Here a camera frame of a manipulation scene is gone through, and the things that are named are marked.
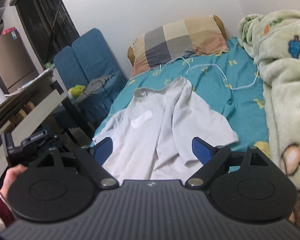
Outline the person's left hand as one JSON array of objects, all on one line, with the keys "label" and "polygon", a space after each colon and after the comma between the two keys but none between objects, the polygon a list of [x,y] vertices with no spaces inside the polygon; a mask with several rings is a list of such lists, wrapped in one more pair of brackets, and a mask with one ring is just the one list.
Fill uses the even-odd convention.
[{"label": "person's left hand", "polygon": [[6,202],[7,202],[7,194],[11,185],[16,181],[18,176],[23,174],[26,170],[27,167],[21,164],[15,167],[11,167],[7,170],[3,185],[0,189],[0,194]]}]

